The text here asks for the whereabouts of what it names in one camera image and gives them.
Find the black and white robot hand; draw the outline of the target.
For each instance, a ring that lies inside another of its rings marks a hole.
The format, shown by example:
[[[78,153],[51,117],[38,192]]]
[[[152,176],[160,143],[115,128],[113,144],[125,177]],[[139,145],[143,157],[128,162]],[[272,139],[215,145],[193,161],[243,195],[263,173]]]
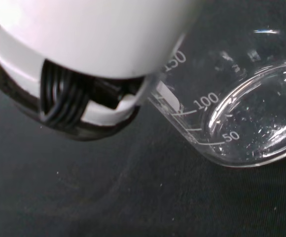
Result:
[[[0,0],[0,91],[74,140],[110,137],[138,114],[201,0]]]

